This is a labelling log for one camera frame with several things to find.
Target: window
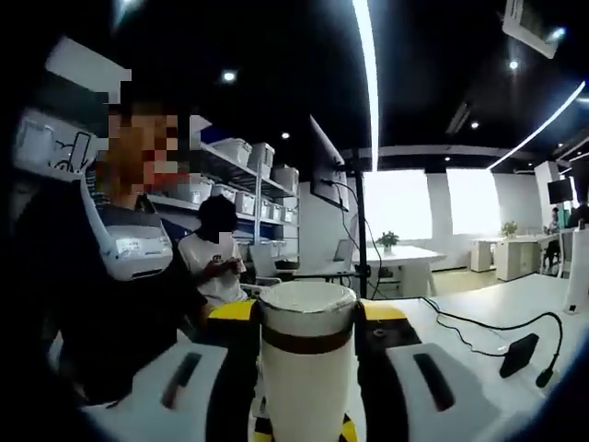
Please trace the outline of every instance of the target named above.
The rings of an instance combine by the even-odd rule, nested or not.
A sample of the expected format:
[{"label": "window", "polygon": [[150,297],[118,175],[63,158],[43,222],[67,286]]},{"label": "window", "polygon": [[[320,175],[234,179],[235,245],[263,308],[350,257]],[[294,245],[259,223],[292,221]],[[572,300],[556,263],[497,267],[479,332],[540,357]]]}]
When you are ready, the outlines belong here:
[{"label": "window", "polygon": [[432,237],[430,194],[423,170],[368,172],[364,194],[366,220],[375,240],[389,230],[401,240]]},{"label": "window", "polygon": [[452,233],[496,235],[501,230],[495,179],[486,169],[448,169]]}]

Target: vr headset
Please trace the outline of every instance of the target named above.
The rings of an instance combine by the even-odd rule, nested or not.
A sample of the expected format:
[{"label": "vr headset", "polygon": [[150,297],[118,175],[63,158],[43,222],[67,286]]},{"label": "vr headset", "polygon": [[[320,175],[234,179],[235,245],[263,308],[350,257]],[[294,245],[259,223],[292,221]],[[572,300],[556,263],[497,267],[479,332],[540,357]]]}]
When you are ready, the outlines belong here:
[{"label": "vr headset", "polygon": [[98,208],[87,181],[80,192],[88,222],[109,275],[132,281],[162,273],[172,262],[172,243],[159,216],[105,204]]}]

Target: white cup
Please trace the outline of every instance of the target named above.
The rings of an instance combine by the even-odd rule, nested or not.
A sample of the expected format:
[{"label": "white cup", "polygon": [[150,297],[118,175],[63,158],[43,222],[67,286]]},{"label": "white cup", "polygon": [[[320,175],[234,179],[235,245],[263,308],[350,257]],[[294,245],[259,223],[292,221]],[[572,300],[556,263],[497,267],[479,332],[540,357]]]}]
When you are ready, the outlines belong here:
[{"label": "white cup", "polygon": [[277,442],[337,442],[352,377],[356,295],[291,282],[260,295],[261,362]]}]

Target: black ceiling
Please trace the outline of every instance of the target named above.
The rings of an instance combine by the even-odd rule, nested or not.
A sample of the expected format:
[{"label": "black ceiling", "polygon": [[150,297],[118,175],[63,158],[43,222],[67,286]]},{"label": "black ceiling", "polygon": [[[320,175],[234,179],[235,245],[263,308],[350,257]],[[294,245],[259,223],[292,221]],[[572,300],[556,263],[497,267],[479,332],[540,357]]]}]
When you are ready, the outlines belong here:
[{"label": "black ceiling", "polygon": [[[104,10],[85,6],[66,33],[132,68],[133,77],[152,76],[181,90],[227,134],[266,141],[278,161],[303,172],[312,146],[309,113],[340,150],[370,145],[352,0],[203,3],[135,0],[115,40]],[[589,37],[583,2],[536,3],[567,28],[553,60],[502,32],[504,0],[370,0],[380,145],[511,148],[545,121],[588,77]],[[515,74],[507,67],[512,57],[520,63]],[[219,82],[224,69],[237,70],[235,84]],[[445,130],[463,102],[480,127],[468,122],[449,137]],[[525,151],[538,162],[588,125],[589,108],[575,103]],[[282,140],[282,132],[291,138]],[[485,167],[495,159],[463,156],[452,164]],[[437,169],[445,162],[416,155],[381,165]],[[513,158],[501,171],[527,167],[528,160]]]}]

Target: recessed light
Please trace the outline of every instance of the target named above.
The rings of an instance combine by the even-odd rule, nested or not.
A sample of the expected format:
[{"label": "recessed light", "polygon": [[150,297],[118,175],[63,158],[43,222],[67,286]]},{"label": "recessed light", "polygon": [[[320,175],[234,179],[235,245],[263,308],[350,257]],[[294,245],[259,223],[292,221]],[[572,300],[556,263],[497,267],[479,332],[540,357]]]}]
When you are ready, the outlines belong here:
[{"label": "recessed light", "polygon": [[236,71],[223,71],[221,78],[224,83],[233,83],[237,80],[237,73]]}]

